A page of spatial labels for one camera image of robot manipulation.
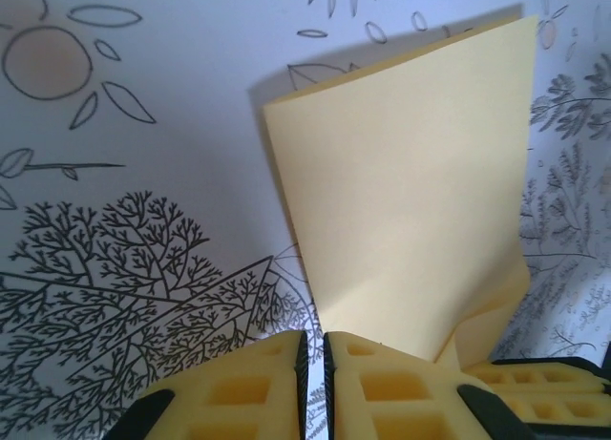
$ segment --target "yellow paper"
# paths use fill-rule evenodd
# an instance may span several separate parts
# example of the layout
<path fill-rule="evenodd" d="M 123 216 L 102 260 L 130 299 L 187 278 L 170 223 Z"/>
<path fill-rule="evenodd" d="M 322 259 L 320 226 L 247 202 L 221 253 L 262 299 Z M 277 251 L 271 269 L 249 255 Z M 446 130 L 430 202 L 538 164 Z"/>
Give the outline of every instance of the yellow paper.
<path fill-rule="evenodd" d="M 518 243 L 536 18 L 264 108 L 323 329 L 466 367 L 528 287 Z"/>

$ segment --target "sun drawing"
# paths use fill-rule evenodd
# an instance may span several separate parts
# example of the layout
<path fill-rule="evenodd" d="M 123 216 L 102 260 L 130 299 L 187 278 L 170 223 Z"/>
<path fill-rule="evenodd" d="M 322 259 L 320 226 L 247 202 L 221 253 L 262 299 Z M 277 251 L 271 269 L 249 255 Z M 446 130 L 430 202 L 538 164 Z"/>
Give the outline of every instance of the sun drawing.
<path fill-rule="evenodd" d="M 107 80 L 101 83 L 101 89 L 92 89 L 92 54 L 75 34 L 49 24 L 47 0 L 40 2 L 42 12 L 37 24 L 17 29 L 14 25 L 0 23 L 0 30 L 13 33 L 2 52 L 2 73 L 12 87 L 39 101 L 56 101 L 74 94 L 85 94 L 70 124 L 71 130 L 94 116 L 102 94 L 107 95 L 130 118 L 156 123 L 136 96 L 124 86 Z M 72 8 L 66 16 L 81 25 L 104 29 L 130 27 L 142 20 L 133 10 L 94 4 Z M 96 39 L 92 45 L 95 56 L 121 61 L 119 54 L 106 41 Z"/>

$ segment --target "yellow foam block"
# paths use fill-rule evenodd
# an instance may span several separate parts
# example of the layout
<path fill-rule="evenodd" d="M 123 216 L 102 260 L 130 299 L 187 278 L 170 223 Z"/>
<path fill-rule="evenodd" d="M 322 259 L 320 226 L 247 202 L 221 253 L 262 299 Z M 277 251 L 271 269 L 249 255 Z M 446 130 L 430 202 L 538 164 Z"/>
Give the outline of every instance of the yellow foam block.
<path fill-rule="evenodd" d="M 150 386 L 175 397 L 147 440 L 298 439 L 295 360 L 302 332 L 288 331 Z"/>
<path fill-rule="evenodd" d="M 345 332 L 327 334 L 336 366 L 338 440 L 489 439 L 456 389 L 473 376 Z"/>
<path fill-rule="evenodd" d="M 605 379 L 587 370 L 561 363 L 512 364 L 495 366 L 482 363 L 465 373 L 480 379 L 494 392 L 602 392 Z"/>
<path fill-rule="evenodd" d="M 525 423 L 611 426 L 611 397 L 602 393 L 498 394 Z"/>

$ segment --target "folded yellow paper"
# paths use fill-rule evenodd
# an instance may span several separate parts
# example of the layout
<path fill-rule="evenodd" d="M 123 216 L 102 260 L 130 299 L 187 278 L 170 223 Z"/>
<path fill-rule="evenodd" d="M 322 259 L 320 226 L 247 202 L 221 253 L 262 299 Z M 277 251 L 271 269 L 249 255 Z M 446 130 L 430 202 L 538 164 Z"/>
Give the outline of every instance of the folded yellow paper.
<path fill-rule="evenodd" d="M 536 25 L 470 31 L 265 106 L 324 330 L 451 367 L 487 358 L 528 288 Z"/>

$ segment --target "white paper background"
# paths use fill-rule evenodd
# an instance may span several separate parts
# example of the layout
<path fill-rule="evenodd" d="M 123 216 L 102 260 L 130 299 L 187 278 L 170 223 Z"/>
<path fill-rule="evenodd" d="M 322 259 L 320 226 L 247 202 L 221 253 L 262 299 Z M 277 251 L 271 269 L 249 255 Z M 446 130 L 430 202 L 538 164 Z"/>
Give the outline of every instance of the white paper background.
<path fill-rule="evenodd" d="M 520 8 L 552 22 L 539 38 L 533 100 L 548 94 L 550 87 L 555 93 L 534 105 L 545 119 L 533 126 L 528 168 L 532 185 L 522 206 L 524 250 L 536 276 L 532 293 L 495 355 L 580 355 L 600 362 L 611 334 L 611 179 L 609 134 L 591 136 L 605 130 L 604 123 L 611 119 L 611 92 L 605 90 L 611 63 L 601 57 L 610 52 L 609 0 L 356 0 L 353 5 L 335 0 L 330 18 L 329 0 L 313 0 L 311 5 L 308 0 L 46 1 L 48 15 L 40 21 L 41 0 L 0 0 L 0 46 L 6 59 L 0 78 L 0 155 L 13 152 L 0 163 L 0 199 L 7 208 L 0 212 L 0 432 L 5 437 L 97 438 L 116 419 L 118 411 L 113 409 L 129 406 L 155 378 L 154 369 L 162 376 L 255 336 L 312 327 L 313 310 L 297 253 L 284 252 L 292 240 L 259 135 L 256 114 L 261 104 L 290 92 L 293 84 L 303 88 L 349 71 L 351 63 L 364 66 Z M 82 22 L 116 25 L 137 18 L 91 5 L 125 8 L 142 20 L 124 28 L 86 25 Z M 417 11 L 422 18 L 416 26 L 424 30 L 424 19 L 426 31 L 418 31 L 411 21 Z M 385 44 L 368 37 L 368 22 L 384 32 Z M 61 31 L 45 36 L 40 33 L 50 30 L 40 27 Z M 303 30 L 327 36 L 297 34 Z M 59 94 L 61 75 L 66 75 L 63 82 L 78 82 L 75 70 L 86 55 L 65 31 L 92 58 L 88 84 L 55 100 L 20 93 L 15 86 Z M 380 32 L 375 37 L 383 42 Z M 97 52 L 97 39 L 110 45 L 120 61 Z M 602 80 L 584 80 L 595 73 L 595 63 L 600 63 Z M 291 80 L 287 65 L 304 64 L 323 66 L 296 66 Z M 568 77 L 552 83 L 560 73 Z M 106 84 L 109 92 L 115 91 L 118 106 L 132 116 L 121 112 L 103 82 L 128 89 L 149 116 L 129 94 Z M 593 85 L 598 86 L 596 94 L 590 90 Z M 91 118 L 70 130 L 93 92 L 95 113 L 91 115 L 92 106 L 84 108 L 81 114 Z M 412 89 L 413 97 L 417 92 Z M 559 95 L 563 99 L 551 100 Z M 539 132 L 558 106 L 562 114 Z M 583 123 L 573 120 L 576 115 Z M 572 130 L 573 123 L 583 126 Z M 559 124 L 569 130 L 565 139 L 566 130 L 556 131 Z M 551 169 L 558 171 L 557 178 L 550 178 Z M 128 193 L 144 191 L 152 196 L 142 209 L 129 199 L 122 208 L 117 203 Z M 165 212 L 155 214 L 161 202 L 155 205 L 153 200 L 162 198 L 167 198 Z M 72 206 L 62 208 L 60 202 Z M 161 242 L 153 243 L 154 233 L 146 229 L 152 224 L 163 232 L 179 232 L 172 226 L 179 220 L 169 225 L 164 220 L 170 202 L 200 225 L 201 238 L 206 239 L 193 242 L 197 247 L 189 257 L 207 258 L 212 271 L 199 281 L 196 273 L 191 290 L 188 268 L 193 265 L 185 267 L 181 278 L 167 265 L 173 260 L 168 251 L 180 242 L 179 236 L 170 243 L 171 232 L 162 233 Z M 97 212 L 91 223 L 80 226 L 79 207 Z M 25 248 L 20 241 L 27 242 Z M 121 261 L 115 253 L 106 261 L 115 273 L 103 266 L 100 251 L 105 243 L 127 256 Z M 140 267 L 138 250 L 149 260 Z M 176 268 L 181 270 L 184 253 L 177 251 Z M 138 273 L 138 288 L 130 290 L 133 279 L 120 267 Z M 240 282 L 246 286 L 242 290 Z M 165 283 L 176 284 L 169 295 Z M 98 289 L 99 298 L 84 294 L 95 294 L 99 287 L 109 290 Z M 152 299 L 130 296 L 135 293 Z M 221 304 L 228 309 L 221 310 Z M 197 329 L 195 320 L 171 333 L 180 321 L 178 309 L 189 305 L 207 319 L 213 310 L 219 312 L 209 324 L 199 324 L 205 330 L 202 340 L 181 335 Z M 143 336 L 143 331 L 150 335 Z M 146 344 L 151 349 L 145 352 Z M 311 344 L 319 346 L 320 336 L 312 336 Z M 118 349 L 115 358 L 112 348 Z M 168 356 L 177 360 L 168 363 Z M 113 365 L 115 375 L 104 373 Z M 315 431 L 325 433 L 323 398 L 316 389 L 320 360 L 315 368 L 308 423 L 312 438 Z"/>

